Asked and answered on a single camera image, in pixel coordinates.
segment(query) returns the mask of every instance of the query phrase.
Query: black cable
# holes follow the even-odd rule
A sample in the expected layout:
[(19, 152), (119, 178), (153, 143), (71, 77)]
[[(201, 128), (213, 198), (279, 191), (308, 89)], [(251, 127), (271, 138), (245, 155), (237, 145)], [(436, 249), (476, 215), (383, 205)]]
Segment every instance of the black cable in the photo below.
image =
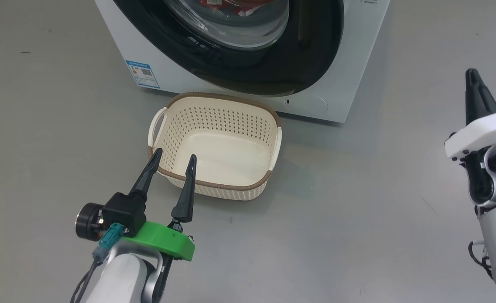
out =
[(100, 265), (102, 265), (102, 262), (98, 262), (98, 257), (94, 258), (90, 270), (83, 276), (83, 278), (81, 278), (80, 282), (78, 283), (78, 286), (76, 286), (76, 289), (74, 290), (74, 293), (72, 294), (72, 297), (70, 299), (70, 303), (79, 303), (81, 301), (81, 298), (83, 297), (83, 294), (87, 289), (87, 286), (89, 284), (89, 281), (91, 280), (91, 276), (93, 275), (94, 270)]
[(471, 256), (471, 258), (473, 259), (473, 261), (475, 261), (475, 263), (477, 263), (478, 265), (480, 265), (480, 266), (483, 267), (482, 262), (479, 261), (477, 259), (477, 257), (475, 257), (475, 253), (473, 253), (473, 245), (474, 245), (474, 243), (471, 241), (471, 243), (469, 243), (469, 255)]
[(475, 261), (475, 263), (477, 263), (478, 265), (482, 266), (482, 268), (485, 270), (485, 272), (487, 272), (487, 275), (489, 276), (489, 278), (491, 278), (491, 280), (493, 280), (493, 274), (491, 272), (491, 265), (487, 265), (487, 261), (489, 260), (489, 257), (487, 257), (487, 256), (482, 257), (482, 261), (479, 261), (477, 259), (477, 257), (475, 257), (475, 254), (473, 253), (473, 245), (474, 245), (474, 243), (471, 241), (471, 243), (469, 243), (469, 255), (471, 256), (471, 259), (473, 259), (473, 261)]
[(485, 272), (487, 272), (487, 275), (491, 280), (493, 280), (493, 274), (491, 272), (491, 265), (487, 265), (486, 261), (489, 260), (489, 257), (482, 257), (482, 267), (485, 269)]

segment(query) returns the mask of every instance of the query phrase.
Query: washing machine door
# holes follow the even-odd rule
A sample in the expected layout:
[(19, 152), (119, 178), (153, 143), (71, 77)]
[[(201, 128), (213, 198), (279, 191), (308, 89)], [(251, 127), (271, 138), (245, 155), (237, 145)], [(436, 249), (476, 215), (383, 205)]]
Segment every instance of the washing machine door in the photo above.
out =
[(309, 88), (336, 56), (343, 0), (115, 0), (161, 52), (192, 74), (242, 93)]

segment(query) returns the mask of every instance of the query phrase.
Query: camera lens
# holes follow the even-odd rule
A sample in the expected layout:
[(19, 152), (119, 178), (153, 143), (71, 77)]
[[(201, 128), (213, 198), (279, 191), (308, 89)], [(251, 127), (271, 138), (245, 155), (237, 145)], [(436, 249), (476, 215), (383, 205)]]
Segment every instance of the camera lens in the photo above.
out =
[(75, 222), (78, 237), (95, 242), (100, 240), (98, 219), (102, 207), (104, 205), (88, 203), (80, 210)]

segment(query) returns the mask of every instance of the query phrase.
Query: cable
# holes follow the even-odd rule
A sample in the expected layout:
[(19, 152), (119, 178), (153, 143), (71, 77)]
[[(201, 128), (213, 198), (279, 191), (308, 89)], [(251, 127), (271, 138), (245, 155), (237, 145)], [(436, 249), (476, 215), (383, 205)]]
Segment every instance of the cable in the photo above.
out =
[[(102, 265), (102, 262), (98, 261), (98, 257), (94, 258), (90, 270), (83, 276), (83, 278), (81, 278), (80, 282), (78, 283), (78, 286), (76, 286), (76, 289), (74, 290), (74, 293), (72, 294), (72, 297), (70, 299), (70, 303), (79, 303), (81, 301), (81, 298), (85, 293), (85, 290), (89, 284), (89, 281), (91, 280), (91, 276), (93, 275), (94, 270), (100, 265)], [(79, 295), (76, 299), (74, 299), (76, 294), (78, 293), (78, 290), (79, 290)]]
[(83, 297), (83, 294), (87, 289), (94, 270), (96, 269), (96, 267), (102, 265), (102, 262), (106, 260), (109, 251), (117, 242), (119, 242), (119, 240), (123, 236), (124, 230), (125, 228), (121, 224), (113, 223), (111, 226), (109, 226), (107, 232), (102, 236), (102, 238), (100, 238), (100, 240), (98, 241), (98, 246), (93, 251), (93, 263), (91, 265), (91, 268), (83, 276), (83, 278), (81, 278), (78, 286), (76, 286), (76, 289), (72, 294), (72, 298), (70, 299), (70, 303), (79, 303), (79, 301), (81, 301), (81, 298)]
[(482, 257), (481, 261), (479, 261), (477, 259), (477, 257), (475, 257), (475, 253), (473, 253), (473, 245), (477, 245), (477, 244), (483, 244), (483, 242), (482, 241), (471, 241), (471, 243), (469, 243), (469, 255), (471, 256), (471, 259), (473, 259), (473, 261), (475, 261), (475, 263), (482, 266), (482, 268), (485, 270), (485, 272), (487, 273), (489, 278), (491, 278), (491, 280), (493, 280), (493, 274), (491, 272), (491, 265), (488, 265), (488, 263), (487, 263), (487, 261), (489, 260), (489, 257), (487, 255), (485, 255)]
[(489, 260), (489, 257), (482, 257), (482, 267), (485, 269), (485, 272), (487, 272), (487, 275), (491, 280), (493, 280), (493, 274), (491, 272), (491, 265), (487, 265), (486, 261)]
[(475, 263), (477, 263), (478, 265), (482, 266), (482, 262), (479, 261), (477, 259), (477, 257), (475, 257), (475, 253), (473, 253), (473, 245), (475, 244), (475, 242), (471, 241), (471, 243), (469, 243), (469, 255), (471, 256), (471, 258), (473, 259), (473, 261), (475, 261)]

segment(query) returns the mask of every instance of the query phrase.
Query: sticker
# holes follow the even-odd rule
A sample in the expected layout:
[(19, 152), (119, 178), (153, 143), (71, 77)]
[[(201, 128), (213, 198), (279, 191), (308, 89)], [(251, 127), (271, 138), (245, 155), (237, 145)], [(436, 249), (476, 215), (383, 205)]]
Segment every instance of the sticker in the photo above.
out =
[(128, 60), (126, 60), (126, 63), (136, 83), (149, 88), (160, 88), (149, 65)]

